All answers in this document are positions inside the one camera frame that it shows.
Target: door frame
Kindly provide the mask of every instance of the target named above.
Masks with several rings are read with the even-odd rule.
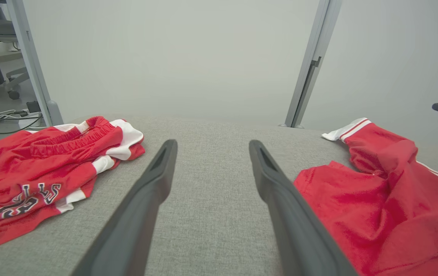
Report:
[[[305,113],[306,106],[313,91],[316,78],[323,64],[333,29],[340,13],[342,0],[320,0],[311,29],[303,64],[299,72],[296,88],[287,112],[285,124],[296,127]]]
[[[42,68],[38,61],[35,44],[31,37],[30,25],[28,24],[28,18],[26,17],[23,0],[7,0],[6,2],[18,43],[21,46],[21,53],[23,54],[25,66],[28,70],[33,91],[35,92],[45,124],[48,127],[63,124],[58,108],[49,108],[48,105],[51,100],[43,77]]]

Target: gray fabric surface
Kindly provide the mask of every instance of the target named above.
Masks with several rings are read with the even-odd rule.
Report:
[[[161,205],[147,275],[281,275],[266,205],[256,191],[248,142],[261,140],[284,173],[331,160],[350,166],[345,145],[321,131],[167,118],[124,118],[144,133],[146,153],[101,174],[89,199],[0,246],[0,276],[69,275],[161,144],[178,141],[175,177]],[[438,170],[438,148],[419,160]]]

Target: floor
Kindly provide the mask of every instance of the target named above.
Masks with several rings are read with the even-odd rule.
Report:
[[[23,59],[16,59],[13,61],[7,61],[0,63],[1,71],[3,72],[4,77],[6,78],[6,73],[18,68],[24,67]],[[26,108],[26,102],[36,101],[35,92],[33,91],[33,87],[31,85],[30,80],[22,82],[20,84],[20,89],[18,90],[20,93],[20,99],[12,100],[9,98],[8,94],[5,92],[3,85],[0,85],[0,112],[5,110],[22,110]],[[12,122],[1,122],[0,123],[0,132],[9,132],[15,131],[19,129],[18,121],[14,120]],[[9,134],[0,134],[0,140],[9,136]]]

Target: red garment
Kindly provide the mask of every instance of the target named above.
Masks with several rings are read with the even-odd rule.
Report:
[[[142,132],[93,117],[0,140],[0,244],[89,197],[96,175],[144,153]]]
[[[362,118],[323,134],[349,146],[355,172],[335,161],[294,185],[361,275],[438,275],[438,172],[413,141]]]

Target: white wall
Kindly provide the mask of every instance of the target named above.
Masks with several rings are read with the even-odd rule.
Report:
[[[438,1],[345,0],[301,124],[330,131],[367,117],[438,144]]]
[[[85,115],[285,121],[318,0],[24,0],[47,88]]]

